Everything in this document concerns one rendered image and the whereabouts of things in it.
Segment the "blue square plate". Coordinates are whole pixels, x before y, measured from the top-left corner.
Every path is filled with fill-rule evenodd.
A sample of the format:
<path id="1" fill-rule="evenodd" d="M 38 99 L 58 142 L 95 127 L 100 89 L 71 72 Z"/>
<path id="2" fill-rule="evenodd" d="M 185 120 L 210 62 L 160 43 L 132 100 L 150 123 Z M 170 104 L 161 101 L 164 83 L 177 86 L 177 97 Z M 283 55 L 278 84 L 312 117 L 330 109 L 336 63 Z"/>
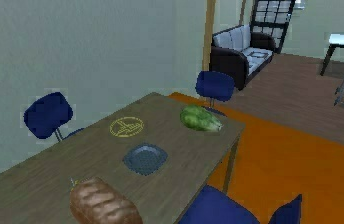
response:
<path id="1" fill-rule="evenodd" d="M 167 160 L 168 154 L 152 144 L 140 144 L 131 149 L 123 158 L 123 163 L 131 171 L 148 176 L 156 172 Z"/>

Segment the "green lettuce head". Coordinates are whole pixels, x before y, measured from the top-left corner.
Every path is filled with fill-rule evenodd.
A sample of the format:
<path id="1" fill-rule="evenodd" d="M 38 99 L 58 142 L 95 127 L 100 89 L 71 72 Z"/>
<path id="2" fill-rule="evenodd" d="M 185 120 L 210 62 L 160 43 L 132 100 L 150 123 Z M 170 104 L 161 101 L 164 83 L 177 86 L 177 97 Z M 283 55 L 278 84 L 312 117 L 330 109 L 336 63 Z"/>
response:
<path id="1" fill-rule="evenodd" d="M 223 124 L 218 118 L 201 106 L 194 104 L 185 106 L 180 113 L 180 121 L 187 127 L 196 131 L 218 132 Z"/>

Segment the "blue padded chair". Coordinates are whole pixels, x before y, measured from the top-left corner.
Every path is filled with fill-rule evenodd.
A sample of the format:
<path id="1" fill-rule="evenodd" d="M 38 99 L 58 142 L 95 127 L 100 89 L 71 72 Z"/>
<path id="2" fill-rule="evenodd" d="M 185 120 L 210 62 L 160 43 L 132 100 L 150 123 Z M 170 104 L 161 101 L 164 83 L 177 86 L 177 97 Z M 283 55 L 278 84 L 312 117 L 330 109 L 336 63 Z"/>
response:
<path id="1" fill-rule="evenodd" d="M 61 92 L 53 92 L 37 99 L 24 112 L 24 123 L 38 139 L 55 134 L 58 141 L 65 140 L 59 127 L 73 117 L 73 109 Z"/>
<path id="2" fill-rule="evenodd" d="M 302 195 L 280 206 L 268 224 L 300 224 Z M 178 224 L 261 224 L 245 207 L 206 185 Z"/>
<path id="3" fill-rule="evenodd" d="M 214 108 L 216 100 L 229 101 L 234 92 L 234 80 L 227 74 L 216 71 L 201 71 L 196 81 L 196 92 L 199 96 L 208 98 L 210 103 L 205 109 L 224 116 L 224 113 Z"/>

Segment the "black sofa with grey cushions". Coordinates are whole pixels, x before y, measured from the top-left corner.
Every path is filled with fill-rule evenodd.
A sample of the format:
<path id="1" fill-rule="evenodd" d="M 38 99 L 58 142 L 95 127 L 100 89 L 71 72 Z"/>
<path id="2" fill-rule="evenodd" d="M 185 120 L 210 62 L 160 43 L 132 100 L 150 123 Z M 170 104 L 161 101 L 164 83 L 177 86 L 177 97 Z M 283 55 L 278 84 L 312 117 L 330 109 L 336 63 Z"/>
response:
<path id="1" fill-rule="evenodd" d="M 272 61 L 275 48 L 268 34 L 252 32 L 249 25 L 231 27 L 212 35 L 209 70 L 232 77 L 241 91 Z"/>

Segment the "brown wooden dining table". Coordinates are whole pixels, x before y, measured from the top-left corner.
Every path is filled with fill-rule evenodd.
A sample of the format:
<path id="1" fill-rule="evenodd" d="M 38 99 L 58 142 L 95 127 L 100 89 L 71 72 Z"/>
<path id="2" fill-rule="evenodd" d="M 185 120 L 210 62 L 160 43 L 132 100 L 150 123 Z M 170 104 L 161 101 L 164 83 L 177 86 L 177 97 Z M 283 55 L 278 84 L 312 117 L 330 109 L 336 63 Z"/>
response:
<path id="1" fill-rule="evenodd" d="M 129 198 L 144 224 L 177 224 L 223 159 L 232 160 L 242 123 L 222 117 L 217 133 L 180 121 L 183 103 L 151 93 L 0 174 L 0 224 L 76 224 L 74 179 L 99 177 Z M 155 173 L 130 171 L 124 156 L 148 143 L 168 157 Z"/>

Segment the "brown bread loaf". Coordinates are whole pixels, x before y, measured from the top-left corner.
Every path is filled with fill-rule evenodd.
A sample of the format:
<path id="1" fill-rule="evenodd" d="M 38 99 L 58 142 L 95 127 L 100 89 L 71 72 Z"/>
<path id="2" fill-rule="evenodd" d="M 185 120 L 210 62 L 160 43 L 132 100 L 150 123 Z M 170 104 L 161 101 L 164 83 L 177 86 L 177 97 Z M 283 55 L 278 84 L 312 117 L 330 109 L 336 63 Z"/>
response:
<path id="1" fill-rule="evenodd" d="M 98 177 L 75 182 L 70 210 L 80 224 L 143 224 L 135 204 Z"/>

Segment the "black grid shelf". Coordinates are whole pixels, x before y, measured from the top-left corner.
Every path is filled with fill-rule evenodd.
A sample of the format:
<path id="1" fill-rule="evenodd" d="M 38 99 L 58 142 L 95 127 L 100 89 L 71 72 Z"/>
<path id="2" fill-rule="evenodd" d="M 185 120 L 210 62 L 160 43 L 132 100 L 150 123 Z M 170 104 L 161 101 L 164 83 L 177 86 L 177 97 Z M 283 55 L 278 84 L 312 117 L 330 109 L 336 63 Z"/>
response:
<path id="1" fill-rule="evenodd" d="M 295 0 L 255 0 L 250 27 L 253 32 L 270 35 L 275 52 L 280 53 L 291 20 Z"/>

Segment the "white table with black legs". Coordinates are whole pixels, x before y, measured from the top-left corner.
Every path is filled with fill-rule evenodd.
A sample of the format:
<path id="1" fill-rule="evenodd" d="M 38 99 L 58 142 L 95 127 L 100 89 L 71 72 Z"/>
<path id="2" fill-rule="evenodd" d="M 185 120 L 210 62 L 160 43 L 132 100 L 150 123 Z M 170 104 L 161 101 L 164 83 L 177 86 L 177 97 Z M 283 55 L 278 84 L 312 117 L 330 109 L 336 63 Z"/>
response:
<path id="1" fill-rule="evenodd" d="M 320 70 L 321 76 L 324 75 L 335 49 L 344 48 L 344 34 L 331 34 L 329 36 L 328 42 L 329 42 L 329 47 L 325 55 L 325 58 L 323 60 L 321 70 Z"/>

